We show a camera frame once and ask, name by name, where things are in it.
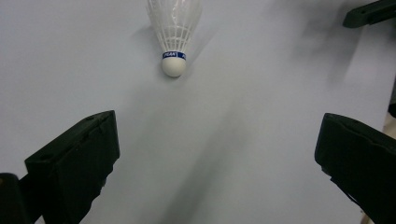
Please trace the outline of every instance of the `shuttlecock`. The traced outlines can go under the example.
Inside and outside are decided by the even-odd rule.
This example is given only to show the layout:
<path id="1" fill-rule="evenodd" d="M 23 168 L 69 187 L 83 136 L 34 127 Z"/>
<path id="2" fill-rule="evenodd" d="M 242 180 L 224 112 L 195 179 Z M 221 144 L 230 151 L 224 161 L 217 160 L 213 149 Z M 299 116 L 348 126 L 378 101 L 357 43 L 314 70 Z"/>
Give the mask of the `shuttlecock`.
<path id="1" fill-rule="evenodd" d="M 201 17 L 200 0 L 148 0 L 147 9 L 163 48 L 163 71 L 179 77 L 186 70 L 186 47 Z"/>

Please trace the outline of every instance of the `black bracket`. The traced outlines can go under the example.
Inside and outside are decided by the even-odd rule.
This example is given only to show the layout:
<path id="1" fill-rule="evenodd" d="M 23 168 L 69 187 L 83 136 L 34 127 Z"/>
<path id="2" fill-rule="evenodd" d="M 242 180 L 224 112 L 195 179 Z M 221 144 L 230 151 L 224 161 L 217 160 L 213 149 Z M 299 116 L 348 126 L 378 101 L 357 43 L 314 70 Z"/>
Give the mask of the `black bracket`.
<path id="1" fill-rule="evenodd" d="M 396 223 L 395 139 L 355 119 L 325 114 L 315 161 L 374 223 Z"/>
<path id="2" fill-rule="evenodd" d="M 114 111 L 89 116 L 25 160 L 28 175 L 0 174 L 0 224 L 78 224 L 120 157 Z"/>
<path id="3" fill-rule="evenodd" d="M 396 17 L 396 0 L 381 0 L 352 9 L 346 14 L 343 25 L 358 28 Z"/>

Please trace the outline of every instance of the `white feathers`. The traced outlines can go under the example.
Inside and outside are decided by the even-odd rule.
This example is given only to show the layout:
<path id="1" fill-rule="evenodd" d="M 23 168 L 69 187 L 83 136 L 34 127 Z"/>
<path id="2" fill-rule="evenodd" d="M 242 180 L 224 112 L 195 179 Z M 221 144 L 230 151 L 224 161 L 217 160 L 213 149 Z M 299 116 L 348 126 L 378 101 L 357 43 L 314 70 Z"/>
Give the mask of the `white feathers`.
<path id="1" fill-rule="evenodd" d="M 185 52 L 201 17 L 200 0 L 148 0 L 148 16 L 163 52 Z"/>

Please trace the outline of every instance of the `shuttlecock cork base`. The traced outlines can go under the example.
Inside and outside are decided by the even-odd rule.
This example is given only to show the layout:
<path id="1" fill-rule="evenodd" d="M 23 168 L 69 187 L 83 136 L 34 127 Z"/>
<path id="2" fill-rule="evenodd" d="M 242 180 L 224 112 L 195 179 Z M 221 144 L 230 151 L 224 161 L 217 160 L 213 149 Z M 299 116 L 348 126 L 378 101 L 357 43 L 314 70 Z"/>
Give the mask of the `shuttlecock cork base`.
<path id="1" fill-rule="evenodd" d="M 163 54 L 163 71 L 169 77 L 180 77 L 186 70 L 186 54 L 168 51 Z"/>

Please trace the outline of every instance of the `blue band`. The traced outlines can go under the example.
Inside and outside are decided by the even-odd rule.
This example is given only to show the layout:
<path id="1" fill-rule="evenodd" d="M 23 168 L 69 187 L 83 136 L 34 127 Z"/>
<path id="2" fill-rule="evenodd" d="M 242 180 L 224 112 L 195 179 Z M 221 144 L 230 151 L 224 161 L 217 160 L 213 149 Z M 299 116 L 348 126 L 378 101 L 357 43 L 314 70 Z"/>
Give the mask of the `blue band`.
<path id="1" fill-rule="evenodd" d="M 181 58 L 181 59 L 186 60 L 186 54 L 185 54 L 185 53 L 182 53 L 182 52 L 178 52 L 178 51 L 168 51 L 168 52 L 165 52 L 165 53 L 163 54 L 163 59 L 165 59 L 165 58 L 171 58 L 171 57 L 174 57 L 174 58 Z"/>

